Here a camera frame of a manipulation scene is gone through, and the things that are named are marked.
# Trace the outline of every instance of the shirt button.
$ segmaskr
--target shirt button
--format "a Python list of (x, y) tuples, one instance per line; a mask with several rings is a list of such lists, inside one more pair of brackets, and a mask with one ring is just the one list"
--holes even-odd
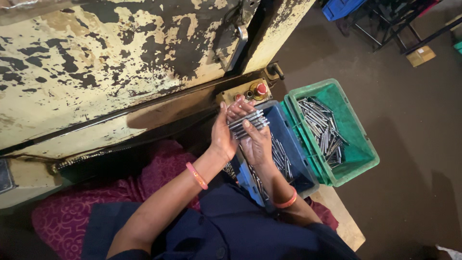
[(217, 250), (217, 259), (222, 259), (225, 256), (226, 249), (224, 247), (220, 247)]

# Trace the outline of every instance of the pink bangle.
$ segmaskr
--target pink bangle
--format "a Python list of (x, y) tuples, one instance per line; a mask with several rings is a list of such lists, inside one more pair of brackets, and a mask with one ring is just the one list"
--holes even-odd
[(276, 208), (280, 208), (280, 209), (285, 209), (287, 207), (290, 207), (292, 206), (292, 204), (295, 202), (295, 200), (297, 199), (297, 190), (295, 190), (295, 188), (293, 186), (291, 186), (291, 188), (293, 189), (293, 196), (291, 199), (289, 199), (289, 201), (287, 201), (286, 203), (282, 203), (282, 204), (278, 204), (278, 203), (274, 203), (274, 206)]
[(190, 163), (186, 163), (186, 167), (188, 170), (193, 174), (194, 178), (196, 179), (197, 182), (199, 182), (199, 185), (204, 189), (208, 189), (207, 184), (205, 183), (204, 179), (197, 173), (196, 169), (194, 169), (194, 166)]

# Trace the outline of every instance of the concrete floor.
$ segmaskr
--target concrete floor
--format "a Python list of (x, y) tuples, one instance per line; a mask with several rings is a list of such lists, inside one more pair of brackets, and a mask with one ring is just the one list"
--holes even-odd
[[(415, 28), (426, 37), (445, 16), (429, 13)], [(429, 46), (437, 56), (418, 68), (395, 42), (372, 54), (370, 41), (343, 37), (313, 6), (274, 58), (286, 74), (276, 99), (335, 78), (380, 156), (336, 188), (366, 237), (362, 259), (410, 259), (435, 244), (462, 251), (462, 55), (449, 33)]]

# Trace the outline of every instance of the forearm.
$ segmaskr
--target forearm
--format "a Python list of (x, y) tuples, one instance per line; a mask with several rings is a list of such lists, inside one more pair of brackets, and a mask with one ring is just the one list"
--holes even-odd
[[(281, 204), (292, 198), (293, 189), (273, 162), (256, 166), (255, 170), (270, 200)], [(295, 202), (291, 206), (281, 211), (282, 217), (287, 222), (295, 225), (306, 226), (311, 223), (322, 223), (313, 209), (299, 195), (297, 195)]]
[[(209, 183), (225, 164), (222, 157), (208, 149), (193, 166), (205, 182)], [(150, 253), (156, 237), (201, 190), (189, 170), (183, 171), (152, 194), (129, 218), (114, 237), (107, 257), (129, 249), (143, 249)]]

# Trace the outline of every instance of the dark blue uniform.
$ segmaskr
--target dark blue uniform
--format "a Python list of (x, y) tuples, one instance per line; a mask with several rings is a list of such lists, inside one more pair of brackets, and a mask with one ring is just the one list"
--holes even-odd
[[(328, 226), (299, 227), (271, 218), (233, 183), (214, 181), (200, 194), (202, 214), (184, 210), (156, 239), (152, 254), (121, 252), (119, 259), (357, 259)], [(92, 208), (83, 260), (105, 259), (117, 231), (140, 206), (121, 202)]]

